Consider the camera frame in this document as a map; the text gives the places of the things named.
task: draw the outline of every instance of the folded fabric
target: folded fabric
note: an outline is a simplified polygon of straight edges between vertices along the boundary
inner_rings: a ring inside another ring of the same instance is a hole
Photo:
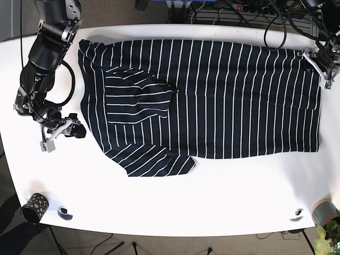
[[[318,150],[319,75],[303,70],[296,50],[171,39],[79,44],[84,118],[128,176],[186,174],[190,156]]]

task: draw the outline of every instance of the flower pot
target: flower pot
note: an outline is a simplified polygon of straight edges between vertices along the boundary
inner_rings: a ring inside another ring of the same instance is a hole
[[[315,225],[320,225],[325,228],[327,222],[332,219],[340,224],[340,212],[330,199],[322,199],[317,202],[311,212]]]

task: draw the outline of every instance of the white table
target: white table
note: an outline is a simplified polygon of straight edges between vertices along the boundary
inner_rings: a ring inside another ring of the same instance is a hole
[[[75,93],[63,116],[80,111],[84,83],[78,67],[78,42],[113,43],[147,38],[235,41],[263,45],[259,29],[211,25],[128,25],[79,30],[65,60],[76,77]],[[278,46],[283,34],[269,32]],[[23,39],[24,63],[35,37]],[[286,48],[303,49],[313,41],[288,34]],[[309,209],[329,193],[340,205],[340,84],[324,91],[318,153],[291,152],[232,160],[194,158],[188,175],[138,178],[107,158],[87,128],[84,139],[58,137],[56,150],[42,153],[39,124],[13,110],[21,72],[20,40],[0,44],[0,131],[21,205],[34,193],[50,207],[42,223],[120,234],[151,236],[220,236],[265,233],[313,226]],[[70,91],[66,68],[57,70],[48,99],[60,102]],[[65,221],[56,209],[66,207]],[[297,209],[304,218],[290,221]]]

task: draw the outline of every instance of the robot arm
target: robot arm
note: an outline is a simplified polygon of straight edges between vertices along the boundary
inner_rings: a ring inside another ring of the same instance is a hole
[[[76,114],[62,118],[61,109],[71,99],[75,80],[71,67],[63,61],[81,24],[81,6],[78,0],[34,0],[41,17],[39,32],[29,53],[29,61],[20,75],[20,88],[14,109],[21,116],[32,116],[41,125],[43,151],[54,150],[53,139],[59,134],[83,138],[86,130]],[[72,89],[68,98],[55,104],[46,95],[54,85],[55,71],[65,65],[72,76]],[[51,133],[46,139],[45,128]]]

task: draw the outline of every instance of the navy striped shirt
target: navy striped shirt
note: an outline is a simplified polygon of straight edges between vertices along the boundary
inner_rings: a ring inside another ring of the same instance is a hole
[[[128,176],[186,174],[190,156],[315,152],[321,90],[298,51],[199,40],[80,42],[83,115]]]

